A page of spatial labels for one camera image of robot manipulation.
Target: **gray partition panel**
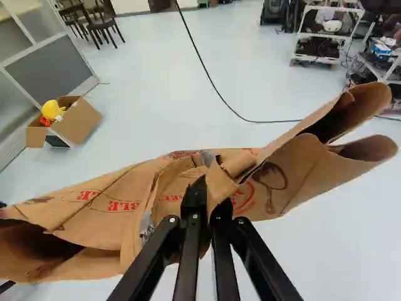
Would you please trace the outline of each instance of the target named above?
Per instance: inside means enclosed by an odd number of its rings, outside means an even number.
[[[40,104],[67,95],[92,76],[68,36],[24,56],[6,70]]]

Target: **white wall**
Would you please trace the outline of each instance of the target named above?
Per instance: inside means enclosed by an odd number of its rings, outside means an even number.
[[[114,10],[117,14],[125,13],[141,13],[149,11],[149,3],[147,0],[111,0]],[[197,0],[178,0],[178,4],[182,8],[195,8]]]

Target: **cardboard box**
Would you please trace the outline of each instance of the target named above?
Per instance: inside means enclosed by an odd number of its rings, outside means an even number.
[[[26,129],[26,147],[42,148],[45,141],[53,147],[81,144],[102,119],[82,96],[64,96],[57,102],[67,108],[63,119],[55,120],[50,127],[40,123],[40,116],[34,119]]]

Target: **black cable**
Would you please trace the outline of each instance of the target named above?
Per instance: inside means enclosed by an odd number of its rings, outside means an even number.
[[[213,82],[213,80],[212,80],[212,78],[211,78],[209,72],[208,72],[207,69],[206,69],[206,66],[205,66],[205,64],[204,64],[204,62],[203,62],[203,60],[202,60],[202,57],[201,57],[201,55],[199,54],[198,48],[197,48],[196,45],[195,45],[194,39],[192,38],[192,35],[191,35],[190,31],[189,31],[187,22],[185,21],[184,16],[182,15],[182,11],[181,11],[180,6],[179,6],[178,3],[177,3],[177,0],[175,0],[175,5],[177,6],[178,12],[180,13],[180,16],[181,16],[181,19],[182,19],[182,22],[183,22],[184,25],[185,25],[185,28],[186,28],[187,33],[188,33],[188,35],[189,35],[190,41],[191,41],[191,43],[192,43],[192,46],[194,47],[194,49],[195,49],[195,51],[196,51],[196,54],[197,54],[197,56],[198,56],[198,58],[199,58],[199,61],[200,61],[200,63],[202,64],[203,69],[205,70],[205,73],[206,73],[207,78],[209,79],[209,81],[210,81],[210,83],[211,83],[211,85],[212,85],[214,91],[218,94],[218,96],[220,97],[220,99],[224,102],[224,104],[227,106],[227,108],[230,109],[230,111],[231,111],[232,113],[236,114],[237,117],[239,117],[239,118],[242,119],[243,121],[250,122],[250,123],[253,123],[253,124],[279,124],[279,123],[285,123],[285,122],[299,122],[299,121],[302,120],[302,119],[294,119],[294,120],[254,121],[254,120],[249,120],[249,119],[246,119],[246,118],[242,117],[242,116],[239,115],[232,107],[230,107],[230,105],[224,100],[223,96],[221,96],[220,92],[218,91],[218,89],[217,89],[216,86],[214,85],[214,82]]]
[[[398,119],[398,118],[390,118],[390,117],[384,117],[384,116],[378,116],[378,115],[376,115],[375,117],[380,118],[380,119],[387,119],[387,120],[391,120],[391,121],[401,122],[401,119]]]

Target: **printed logo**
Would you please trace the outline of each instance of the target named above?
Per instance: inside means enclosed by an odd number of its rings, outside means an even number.
[[[288,187],[288,179],[284,171],[277,164],[265,161],[262,166],[254,172],[252,178],[266,188],[267,200],[266,212],[274,214],[276,208],[273,202],[273,190],[284,190]]]

